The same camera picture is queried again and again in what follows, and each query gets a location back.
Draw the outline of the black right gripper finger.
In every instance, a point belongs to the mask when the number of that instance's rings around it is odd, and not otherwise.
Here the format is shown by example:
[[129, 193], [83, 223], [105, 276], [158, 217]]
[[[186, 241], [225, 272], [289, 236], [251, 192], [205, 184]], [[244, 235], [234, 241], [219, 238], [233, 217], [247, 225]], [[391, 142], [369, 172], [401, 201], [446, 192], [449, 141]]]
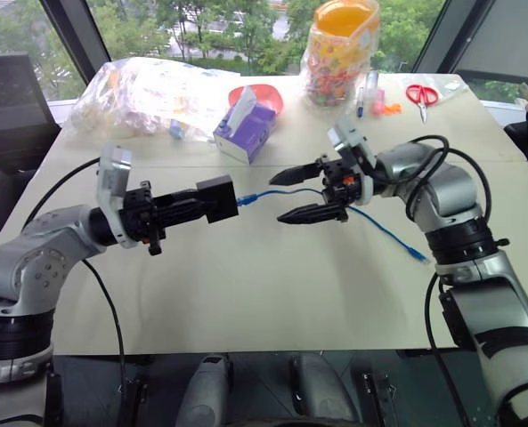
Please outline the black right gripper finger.
[[323, 163], [319, 160], [306, 164], [282, 170], [276, 173], [270, 180], [269, 184], [272, 186], [292, 186], [307, 180], [317, 178], [323, 170]]
[[347, 220], [348, 214], [345, 207], [335, 203], [303, 205], [277, 217], [278, 222], [286, 224], [314, 224], [327, 221], [346, 222]]

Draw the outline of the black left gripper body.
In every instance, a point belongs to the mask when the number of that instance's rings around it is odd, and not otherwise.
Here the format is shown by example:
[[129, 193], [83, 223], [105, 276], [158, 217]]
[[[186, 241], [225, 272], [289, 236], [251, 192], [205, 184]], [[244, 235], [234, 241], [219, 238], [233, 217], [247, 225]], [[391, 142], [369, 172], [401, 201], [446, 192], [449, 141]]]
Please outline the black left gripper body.
[[166, 238], [160, 226], [158, 207], [151, 194], [149, 181], [141, 181], [138, 189], [128, 191], [123, 200], [122, 224], [126, 234], [135, 242], [148, 245], [151, 256], [160, 255], [160, 241]]

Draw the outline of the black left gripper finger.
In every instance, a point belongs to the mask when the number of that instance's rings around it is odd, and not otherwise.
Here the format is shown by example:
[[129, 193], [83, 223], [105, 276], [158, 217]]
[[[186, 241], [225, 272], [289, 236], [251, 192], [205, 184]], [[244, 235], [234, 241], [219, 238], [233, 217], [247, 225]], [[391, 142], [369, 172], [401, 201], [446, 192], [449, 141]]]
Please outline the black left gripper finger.
[[176, 191], [174, 193], [165, 194], [153, 198], [155, 206], [158, 210], [166, 210], [169, 208], [177, 207], [187, 201], [195, 200], [197, 191], [195, 189], [185, 189]]
[[195, 221], [206, 214], [203, 205], [171, 205], [158, 209], [156, 226], [169, 228], [181, 223]]

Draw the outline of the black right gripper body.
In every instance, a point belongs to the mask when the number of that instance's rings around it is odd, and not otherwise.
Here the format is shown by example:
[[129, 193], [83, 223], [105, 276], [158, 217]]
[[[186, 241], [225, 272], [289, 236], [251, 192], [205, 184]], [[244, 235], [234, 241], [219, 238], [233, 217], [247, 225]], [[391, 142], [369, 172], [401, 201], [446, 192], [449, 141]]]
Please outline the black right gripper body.
[[323, 200], [327, 204], [349, 206], [362, 196], [361, 176], [347, 167], [342, 159], [321, 156], [318, 166], [322, 174]]

